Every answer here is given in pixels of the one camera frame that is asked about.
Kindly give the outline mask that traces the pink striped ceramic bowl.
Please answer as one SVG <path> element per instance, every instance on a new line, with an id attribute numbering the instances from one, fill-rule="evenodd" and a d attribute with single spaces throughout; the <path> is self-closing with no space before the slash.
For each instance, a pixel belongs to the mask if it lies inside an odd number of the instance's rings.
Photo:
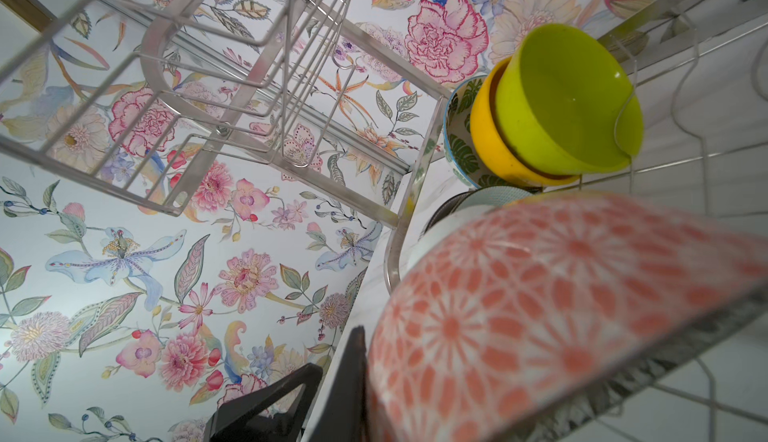
<path id="1" fill-rule="evenodd" d="M 448 199 L 436 210 L 426 223 L 418 241 L 404 250 L 407 260 L 401 267 L 402 276 L 405 276 L 449 235 L 497 208 L 490 203 L 465 204 L 465 200 L 469 197 L 469 192 L 460 193 Z"/>

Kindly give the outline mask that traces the green leaf pattern bowl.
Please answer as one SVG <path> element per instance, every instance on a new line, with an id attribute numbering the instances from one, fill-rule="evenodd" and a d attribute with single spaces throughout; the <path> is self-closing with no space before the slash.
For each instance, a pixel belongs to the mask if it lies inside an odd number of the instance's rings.
<path id="1" fill-rule="evenodd" d="M 486 76 L 465 80 L 453 91 L 442 123 L 445 158 L 453 173 L 473 189 L 508 186 L 482 162 L 470 134 L 471 109 Z"/>

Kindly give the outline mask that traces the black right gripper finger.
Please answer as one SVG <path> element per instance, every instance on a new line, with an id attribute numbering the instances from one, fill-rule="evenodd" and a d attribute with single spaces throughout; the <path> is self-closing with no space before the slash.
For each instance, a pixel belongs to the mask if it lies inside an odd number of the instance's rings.
<path id="1" fill-rule="evenodd" d="M 311 442 L 361 442 L 367 439 L 367 348 L 365 329 L 351 330 L 339 369 Z"/>

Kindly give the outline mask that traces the lime green bowl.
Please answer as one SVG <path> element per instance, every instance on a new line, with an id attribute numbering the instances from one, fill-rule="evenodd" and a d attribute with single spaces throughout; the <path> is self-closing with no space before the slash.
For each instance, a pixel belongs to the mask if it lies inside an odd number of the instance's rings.
<path id="1" fill-rule="evenodd" d="M 498 81 L 494 108 L 505 143 L 550 175 L 617 172 L 643 143 L 629 77 L 605 47 L 572 26 L 542 25 L 523 39 Z"/>

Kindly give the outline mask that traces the black white speckled bowl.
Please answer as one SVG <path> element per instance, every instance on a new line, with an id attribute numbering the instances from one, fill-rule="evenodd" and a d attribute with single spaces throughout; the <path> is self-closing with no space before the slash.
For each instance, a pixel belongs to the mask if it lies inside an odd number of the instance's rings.
<path id="1" fill-rule="evenodd" d="M 766 281 L 765 237 L 628 195 L 493 210 L 394 290 L 368 352 L 370 436 L 509 434 Z"/>

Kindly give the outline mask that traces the yellow bowl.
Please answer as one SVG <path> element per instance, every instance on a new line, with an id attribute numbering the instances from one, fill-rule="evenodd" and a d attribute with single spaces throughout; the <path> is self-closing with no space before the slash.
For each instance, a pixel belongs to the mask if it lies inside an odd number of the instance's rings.
<path id="1" fill-rule="evenodd" d="M 496 124 L 495 95 L 511 58 L 498 63 L 484 79 L 470 111 L 469 130 L 474 148 L 491 173 L 504 183 L 523 189 L 544 189 L 575 183 L 577 176 L 555 176 L 524 163 L 501 137 Z"/>

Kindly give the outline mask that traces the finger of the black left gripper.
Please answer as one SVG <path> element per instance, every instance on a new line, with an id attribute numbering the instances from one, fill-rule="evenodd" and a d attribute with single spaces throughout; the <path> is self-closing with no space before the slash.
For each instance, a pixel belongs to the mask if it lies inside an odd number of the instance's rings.
<path id="1" fill-rule="evenodd" d="M 308 363 L 278 382 L 224 402 L 208 420 L 204 441 L 298 441 L 324 375 Z M 299 390 L 286 412 L 265 412 Z"/>

